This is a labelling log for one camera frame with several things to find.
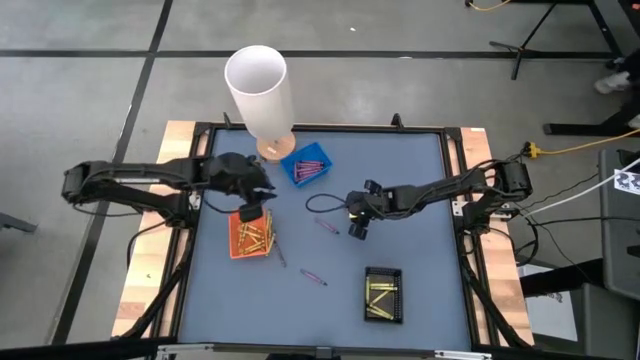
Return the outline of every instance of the cardboard tube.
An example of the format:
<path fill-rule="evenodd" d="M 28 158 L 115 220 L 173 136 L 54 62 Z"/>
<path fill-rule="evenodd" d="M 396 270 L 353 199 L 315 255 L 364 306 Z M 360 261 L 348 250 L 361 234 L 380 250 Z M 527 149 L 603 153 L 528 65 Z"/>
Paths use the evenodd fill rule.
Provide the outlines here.
<path fill-rule="evenodd" d="M 275 142 L 291 134 L 291 90 L 279 52 L 263 45 L 240 49 L 227 61 L 224 78 L 253 137 Z"/>

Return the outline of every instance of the wooden board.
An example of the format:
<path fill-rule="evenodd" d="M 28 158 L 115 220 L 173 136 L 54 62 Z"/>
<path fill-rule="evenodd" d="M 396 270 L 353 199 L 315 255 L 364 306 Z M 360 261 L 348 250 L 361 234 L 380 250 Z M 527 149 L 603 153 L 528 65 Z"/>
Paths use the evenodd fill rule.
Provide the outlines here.
<path fill-rule="evenodd" d="M 193 121 L 169 121 L 165 130 L 158 163 L 168 160 L 189 156 L 191 141 L 195 122 Z M 467 166 L 472 167 L 480 161 L 490 159 L 491 152 L 484 129 L 462 128 L 463 143 Z M 452 168 L 458 172 L 457 157 L 453 142 L 449 144 Z M 199 154 L 202 154 L 203 147 L 199 147 Z M 171 189 L 166 186 L 152 186 L 152 192 L 167 194 Z M 157 214 L 145 213 L 142 217 L 140 229 L 156 224 L 161 219 Z M 504 230 L 508 233 L 504 222 L 492 220 L 491 227 Z M 142 315 L 157 294 L 160 286 L 160 279 L 164 269 L 164 262 L 167 258 L 171 229 L 161 226 L 154 231 L 140 236 L 133 249 L 131 266 L 127 274 L 122 292 L 122 298 L 118 307 L 115 324 L 112 334 L 120 335 L 133 325 L 135 320 Z M 489 278 L 491 297 L 502 311 L 509 324 L 511 324 L 520 337 L 530 344 L 533 344 L 533 335 L 529 326 L 522 289 L 518 279 L 513 249 L 509 239 L 499 233 L 489 233 L 482 236 L 482 249 L 484 251 L 485 266 Z M 182 245 L 186 240 L 186 232 L 181 234 L 177 258 L 181 255 Z M 480 340 L 483 344 L 489 343 L 486 327 L 486 319 L 482 305 L 475 299 L 476 316 Z M 161 324 L 161 335 L 167 335 L 169 324 L 173 315 L 173 304 L 175 296 L 171 296 L 167 301 L 163 323 Z"/>

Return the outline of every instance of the blue plastic tray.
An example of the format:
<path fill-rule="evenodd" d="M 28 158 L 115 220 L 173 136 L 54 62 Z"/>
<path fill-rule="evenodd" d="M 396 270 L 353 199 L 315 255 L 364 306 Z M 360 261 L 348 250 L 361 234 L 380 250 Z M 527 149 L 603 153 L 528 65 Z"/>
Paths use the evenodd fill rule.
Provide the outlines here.
<path fill-rule="evenodd" d="M 296 166 L 296 162 L 298 161 L 322 161 L 324 163 L 324 169 L 313 176 L 310 176 L 300 182 L 296 182 L 294 169 Z M 291 155 L 280 160 L 280 164 L 282 165 L 284 171 L 287 173 L 289 180 L 291 180 L 293 185 L 299 188 L 326 174 L 329 171 L 329 168 L 331 168 L 331 166 L 333 165 L 327 154 L 322 151 L 322 147 L 317 142 L 311 143 L 303 147 L 302 149 L 291 153 Z"/>

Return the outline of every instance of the orange tray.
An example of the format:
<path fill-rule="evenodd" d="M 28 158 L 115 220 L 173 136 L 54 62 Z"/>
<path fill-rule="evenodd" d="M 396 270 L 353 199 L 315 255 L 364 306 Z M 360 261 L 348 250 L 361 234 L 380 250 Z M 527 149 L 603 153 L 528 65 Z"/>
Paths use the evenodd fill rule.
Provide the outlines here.
<path fill-rule="evenodd" d="M 229 255 L 232 259 L 269 255 L 274 239 L 268 224 L 271 223 L 271 211 L 262 208 L 262 214 L 248 223 L 241 222 L 238 213 L 229 216 Z"/>

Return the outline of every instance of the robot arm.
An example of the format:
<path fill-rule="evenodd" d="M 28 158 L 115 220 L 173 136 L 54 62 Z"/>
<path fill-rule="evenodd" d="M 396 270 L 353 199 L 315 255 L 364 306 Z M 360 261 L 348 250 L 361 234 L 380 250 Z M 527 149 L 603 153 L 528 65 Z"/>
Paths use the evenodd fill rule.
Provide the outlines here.
<path fill-rule="evenodd" d="M 239 209 L 242 221 L 262 216 L 260 204 L 276 195 L 264 169 L 254 156 L 237 153 L 174 159 L 164 164 L 113 164 L 83 162 L 64 173 L 62 197 L 74 205 L 100 200 L 128 205 L 138 210 L 157 211 L 168 226 L 189 228 L 195 219 L 189 193 L 213 190 L 238 195 L 245 202 Z M 158 195 L 127 185 L 163 184 L 179 193 Z"/>
<path fill-rule="evenodd" d="M 494 185 L 487 185 L 485 173 L 494 170 Z M 476 166 L 464 174 L 422 186 L 402 185 L 383 188 L 373 180 L 364 185 L 367 192 L 352 191 L 346 203 L 353 223 L 349 234 L 360 240 L 367 236 L 372 219 L 399 220 L 422 211 L 428 204 L 469 193 L 483 197 L 462 208 L 462 228 L 486 229 L 489 217 L 510 201 L 522 201 L 532 193 L 529 173 L 524 164 L 515 161 L 491 161 L 486 167 Z"/>

